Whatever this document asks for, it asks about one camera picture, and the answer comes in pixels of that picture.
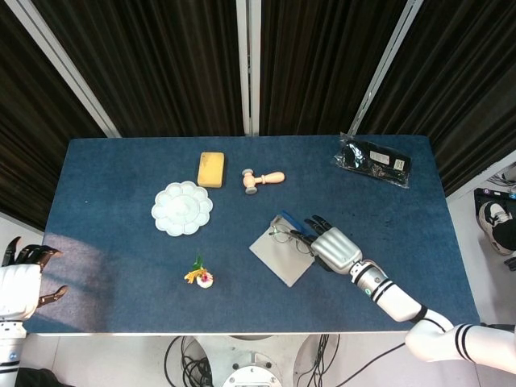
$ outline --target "white shoe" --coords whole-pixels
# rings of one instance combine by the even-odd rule
[[[512,214],[507,214],[496,202],[487,202],[482,205],[478,220],[499,254],[508,256],[516,251],[516,220]]]

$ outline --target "wooden toy hammer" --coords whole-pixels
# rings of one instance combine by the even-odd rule
[[[267,184],[267,183],[281,183],[285,179],[283,172],[274,172],[269,175],[261,175],[261,177],[254,177],[252,169],[245,169],[242,171],[243,185],[245,186],[245,193],[253,195],[258,191],[255,187],[256,184]]]

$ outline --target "white plate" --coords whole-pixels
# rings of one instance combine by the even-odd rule
[[[171,236],[193,234],[210,220],[213,203],[208,191],[192,181],[172,183],[156,195],[151,214],[156,228]]]

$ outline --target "table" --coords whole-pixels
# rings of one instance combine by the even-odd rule
[[[364,136],[413,158],[410,188],[334,166],[338,136],[75,139],[44,243],[64,254],[42,292],[68,294],[26,323],[37,333],[245,334],[404,331],[350,277],[317,265],[288,288],[249,250],[281,210],[319,214],[407,293],[454,323],[478,323],[429,141]],[[224,184],[196,234],[173,238],[151,216],[173,181],[196,181],[201,152],[226,154]],[[244,193],[241,172],[283,171],[285,182]],[[187,285],[197,253],[213,287]]]

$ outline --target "glasses lens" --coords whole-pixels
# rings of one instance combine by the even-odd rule
[[[310,252],[310,249],[308,246],[306,246],[301,240],[296,239],[296,249],[301,254],[308,254]]]
[[[290,229],[287,226],[283,226],[282,224],[273,226],[273,238],[279,243],[290,241],[292,238],[290,235]]]

